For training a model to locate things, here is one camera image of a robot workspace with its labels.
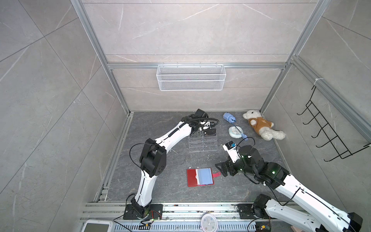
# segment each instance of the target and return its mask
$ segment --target brown shirt on teddy bear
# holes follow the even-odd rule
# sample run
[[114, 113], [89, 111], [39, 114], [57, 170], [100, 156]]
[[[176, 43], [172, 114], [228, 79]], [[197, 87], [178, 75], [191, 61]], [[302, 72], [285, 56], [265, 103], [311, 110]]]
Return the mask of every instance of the brown shirt on teddy bear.
[[[256, 124], [255, 124], [255, 125], [251, 125], [251, 123], [250, 123], [250, 121], [253, 120], [253, 119], [256, 121]], [[270, 121], [267, 121], [267, 120], [265, 120], [265, 119], [262, 118], [262, 117], [258, 117], [258, 118], [249, 118], [248, 121], [249, 121], [250, 126], [251, 126], [252, 128], [254, 128], [255, 132], [256, 132], [258, 135], [260, 135], [260, 134], [259, 134], [259, 130], [260, 130], [262, 127], [269, 127], [269, 128], [271, 128], [271, 126], [272, 126], [272, 123], [271, 123]]]

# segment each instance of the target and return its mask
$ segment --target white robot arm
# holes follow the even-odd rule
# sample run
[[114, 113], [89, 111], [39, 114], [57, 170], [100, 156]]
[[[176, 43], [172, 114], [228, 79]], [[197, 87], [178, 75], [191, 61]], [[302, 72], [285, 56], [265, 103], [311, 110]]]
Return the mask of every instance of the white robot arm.
[[237, 150], [236, 144], [230, 141], [223, 147], [228, 150], [230, 158], [226, 162], [216, 164], [216, 167], [224, 176], [226, 172], [232, 176], [238, 172], [252, 175], [257, 181], [255, 184], [262, 183], [272, 191], [277, 190], [308, 212], [303, 213], [285, 204], [281, 205], [269, 196], [260, 194], [252, 209], [256, 217], [268, 215], [305, 232], [359, 232], [361, 229], [363, 219], [359, 215], [346, 213], [326, 202], [280, 165], [264, 162], [252, 146], [243, 146]]
[[191, 133], [213, 133], [219, 120], [209, 118], [208, 114], [198, 109], [196, 113], [183, 117], [181, 121], [168, 133], [155, 140], [147, 139], [140, 156], [140, 168], [142, 169], [139, 189], [135, 197], [131, 200], [133, 208], [142, 218], [145, 218], [150, 210], [152, 201], [152, 190], [155, 181], [165, 169], [166, 154], [180, 140]]

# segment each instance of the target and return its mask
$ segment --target teddy bear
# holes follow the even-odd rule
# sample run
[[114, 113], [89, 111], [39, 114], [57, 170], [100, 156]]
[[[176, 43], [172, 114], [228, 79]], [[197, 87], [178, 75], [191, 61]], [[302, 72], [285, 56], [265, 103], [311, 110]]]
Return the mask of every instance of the teddy bear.
[[272, 138], [282, 140], [286, 137], [283, 131], [275, 131], [271, 129], [274, 126], [273, 122], [269, 122], [262, 117], [262, 114], [257, 110], [249, 110], [243, 115], [244, 119], [249, 121], [249, 124], [254, 128], [255, 132], [264, 140], [271, 140]]

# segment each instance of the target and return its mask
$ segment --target dark stone floor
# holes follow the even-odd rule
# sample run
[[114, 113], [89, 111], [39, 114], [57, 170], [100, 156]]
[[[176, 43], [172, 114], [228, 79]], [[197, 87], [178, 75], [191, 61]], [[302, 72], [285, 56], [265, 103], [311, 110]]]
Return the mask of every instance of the dark stone floor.
[[[107, 200], [125, 201], [130, 193], [136, 193], [139, 186], [141, 170], [129, 158], [129, 149], [136, 143], [143, 143], [148, 138], [156, 139], [170, 131], [181, 118], [193, 112], [135, 112], [128, 135], [118, 160]], [[273, 197], [268, 187], [262, 184], [251, 183], [242, 174], [227, 177], [217, 177], [215, 184], [209, 186], [188, 187], [186, 170], [189, 168], [211, 167], [213, 173], [218, 172], [216, 163], [227, 160], [228, 154], [222, 145], [233, 140], [228, 134], [230, 123], [223, 119], [224, 112], [208, 112], [209, 117], [220, 120], [216, 126], [218, 136], [217, 151], [190, 153], [188, 151], [188, 138], [184, 138], [167, 154], [165, 170], [158, 176], [152, 193], [153, 202], [246, 202], [254, 201], [260, 194]], [[265, 161], [276, 162], [284, 166], [273, 141], [265, 141], [258, 136], [242, 117], [244, 112], [232, 112], [236, 117], [236, 125], [242, 127], [245, 134], [254, 137], [255, 148]], [[253, 140], [242, 142], [241, 145], [253, 144]], [[142, 145], [132, 149], [134, 161], [139, 163]], [[285, 196], [276, 193], [280, 201], [288, 200]]]

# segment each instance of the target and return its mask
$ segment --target wall-mounted basket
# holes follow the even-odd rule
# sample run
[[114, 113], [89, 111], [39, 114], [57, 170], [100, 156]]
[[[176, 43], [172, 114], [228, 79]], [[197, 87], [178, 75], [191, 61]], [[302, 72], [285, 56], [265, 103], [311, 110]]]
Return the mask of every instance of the wall-mounted basket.
[[156, 76], [161, 91], [222, 90], [226, 70], [218, 64], [163, 64]]

